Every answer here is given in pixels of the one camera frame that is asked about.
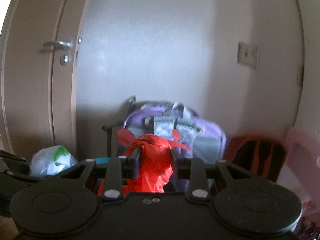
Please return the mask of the white green plastic bag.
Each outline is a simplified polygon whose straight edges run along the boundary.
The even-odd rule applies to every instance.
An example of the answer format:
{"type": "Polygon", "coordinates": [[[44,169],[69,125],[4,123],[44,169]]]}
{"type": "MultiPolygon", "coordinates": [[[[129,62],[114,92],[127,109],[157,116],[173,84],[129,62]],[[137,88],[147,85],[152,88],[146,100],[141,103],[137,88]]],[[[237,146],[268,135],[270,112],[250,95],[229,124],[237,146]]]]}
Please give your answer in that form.
{"type": "Polygon", "coordinates": [[[65,146],[52,146],[39,150],[32,157],[29,174],[33,177],[54,176],[77,163],[65,146]]]}

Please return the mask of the beige wooden door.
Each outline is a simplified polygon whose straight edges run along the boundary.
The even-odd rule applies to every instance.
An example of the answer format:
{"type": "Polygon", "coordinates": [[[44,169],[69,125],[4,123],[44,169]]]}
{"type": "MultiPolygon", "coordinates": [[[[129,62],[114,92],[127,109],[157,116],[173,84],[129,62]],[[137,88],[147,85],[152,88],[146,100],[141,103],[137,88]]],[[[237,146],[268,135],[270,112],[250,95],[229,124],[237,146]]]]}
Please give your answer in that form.
{"type": "Polygon", "coordinates": [[[76,152],[76,70],[90,0],[11,0],[1,32],[1,139],[31,159],[43,148],[76,152]],[[68,51],[44,42],[72,40],[68,51]]]}

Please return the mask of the red black backpack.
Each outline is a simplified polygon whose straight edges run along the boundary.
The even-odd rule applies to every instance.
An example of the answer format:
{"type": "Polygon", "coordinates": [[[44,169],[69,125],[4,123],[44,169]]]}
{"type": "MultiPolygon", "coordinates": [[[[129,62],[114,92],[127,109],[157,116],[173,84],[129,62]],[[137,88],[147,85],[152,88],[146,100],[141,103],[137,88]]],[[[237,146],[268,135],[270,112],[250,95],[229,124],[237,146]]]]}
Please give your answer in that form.
{"type": "Polygon", "coordinates": [[[276,182],[287,158],[287,149],[279,140],[260,135],[234,137],[223,159],[254,174],[276,182]]]}

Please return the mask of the purple grey backpack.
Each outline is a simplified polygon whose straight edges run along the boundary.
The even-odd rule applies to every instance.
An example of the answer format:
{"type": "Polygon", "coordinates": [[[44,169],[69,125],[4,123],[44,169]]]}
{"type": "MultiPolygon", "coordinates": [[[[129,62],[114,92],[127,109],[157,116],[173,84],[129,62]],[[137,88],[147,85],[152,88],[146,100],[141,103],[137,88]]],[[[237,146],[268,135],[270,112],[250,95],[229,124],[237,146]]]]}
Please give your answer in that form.
{"type": "Polygon", "coordinates": [[[205,164],[221,159],[226,146],[226,134],[218,124],[180,102],[146,101],[127,116],[124,128],[136,137],[154,134],[177,140],[189,147],[179,149],[181,156],[200,158],[205,164]]]}

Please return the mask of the red plastic bag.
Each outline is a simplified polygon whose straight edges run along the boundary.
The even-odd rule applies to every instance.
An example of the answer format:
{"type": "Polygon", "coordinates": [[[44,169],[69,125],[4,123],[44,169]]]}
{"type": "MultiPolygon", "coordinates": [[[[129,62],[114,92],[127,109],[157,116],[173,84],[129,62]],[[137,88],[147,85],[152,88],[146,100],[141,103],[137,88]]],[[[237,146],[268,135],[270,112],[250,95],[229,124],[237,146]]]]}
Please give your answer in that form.
{"type": "MultiPolygon", "coordinates": [[[[124,197],[131,192],[163,193],[173,174],[171,166],[171,150],[189,147],[177,140],[167,140],[154,134],[144,134],[140,137],[122,128],[117,131],[119,143],[127,147],[124,156],[129,157],[136,148],[140,148],[139,176],[137,179],[123,181],[124,197]]],[[[98,196],[102,197],[103,179],[100,183],[98,196]]]]}

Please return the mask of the beige wall socket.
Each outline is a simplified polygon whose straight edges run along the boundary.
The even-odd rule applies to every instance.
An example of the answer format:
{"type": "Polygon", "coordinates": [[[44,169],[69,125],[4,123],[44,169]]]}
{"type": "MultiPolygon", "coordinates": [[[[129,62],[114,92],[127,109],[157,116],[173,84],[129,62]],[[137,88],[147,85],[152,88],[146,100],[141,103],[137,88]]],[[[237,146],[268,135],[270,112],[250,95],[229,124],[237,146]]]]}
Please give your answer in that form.
{"type": "Polygon", "coordinates": [[[257,69],[259,63],[259,47],[255,44],[239,42],[237,63],[257,69]]]}

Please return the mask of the teal plastic trash bin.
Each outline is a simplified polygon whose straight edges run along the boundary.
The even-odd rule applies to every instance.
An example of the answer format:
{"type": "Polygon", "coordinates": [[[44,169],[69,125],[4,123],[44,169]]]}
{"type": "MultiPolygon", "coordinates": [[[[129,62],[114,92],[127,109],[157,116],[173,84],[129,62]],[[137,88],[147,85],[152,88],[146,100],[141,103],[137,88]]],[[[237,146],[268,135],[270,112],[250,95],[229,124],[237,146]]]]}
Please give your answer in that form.
{"type": "Polygon", "coordinates": [[[95,160],[97,165],[99,165],[99,164],[108,164],[109,161],[110,161],[110,158],[109,157],[98,157],[98,158],[95,158],[94,160],[95,160]]]}

